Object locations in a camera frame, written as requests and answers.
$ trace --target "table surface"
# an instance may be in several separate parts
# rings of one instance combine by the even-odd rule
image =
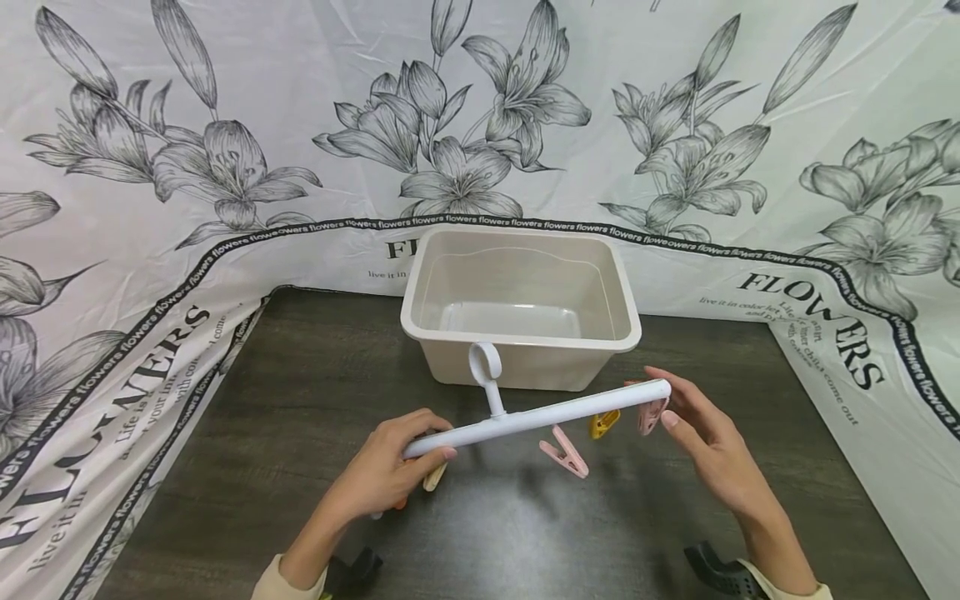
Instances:
[[[481,390],[430,376],[399,326],[400,299],[278,291],[187,442],[98,600],[249,597],[274,554],[382,420],[428,406],[454,424],[489,414]],[[837,598],[925,598],[764,324],[641,317],[637,350],[584,394],[653,364],[693,379],[737,423],[818,577]],[[510,411],[581,396],[504,390]],[[366,525],[385,563],[358,597],[709,599],[685,546],[743,556],[732,517],[636,409],[599,441],[564,431],[580,480],[538,449],[548,429],[464,448],[433,493]]]

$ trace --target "beige sleeve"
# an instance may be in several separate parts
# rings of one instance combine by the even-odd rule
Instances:
[[[253,588],[251,600],[319,600],[320,594],[324,592],[324,583],[326,583],[326,569],[317,580],[317,585],[311,589],[296,589],[287,583],[280,575],[280,557],[277,554],[274,560],[260,575],[260,581],[256,582]]]
[[[740,564],[746,566],[751,573],[753,573],[754,578],[760,584],[760,587],[763,588],[763,591],[767,592],[768,596],[770,596],[770,600],[833,600],[833,595],[830,593],[830,588],[823,584],[818,584],[817,590],[809,596],[795,596],[791,593],[780,591],[770,583],[770,580],[763,576],[763,573],[760,572],[760,569],[756,568],[747,561],[739,562]]]

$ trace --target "backdrop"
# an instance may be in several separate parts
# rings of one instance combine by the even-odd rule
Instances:
[[[0,598],[91,597],[263,299],[399,296],[440,222],[605,235],[641,313],[768,322],[953,597],[955,12],[4,3]]]

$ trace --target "right hand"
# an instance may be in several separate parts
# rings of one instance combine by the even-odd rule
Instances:
[[[713,495],[741,522],[777,517],[780,503],[730,417],[686,379],[654,367],[646,372],[670,383],[673,410],[663,411],[660,422],[693,459]]]

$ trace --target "beige plastic tub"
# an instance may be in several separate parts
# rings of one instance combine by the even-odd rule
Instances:
[[[499,350],[500,387],[580,392],[640,341],[623,262],[604,238],[441,225],[423,235],[400,310],[434,378],[476,385],[474,342]]]

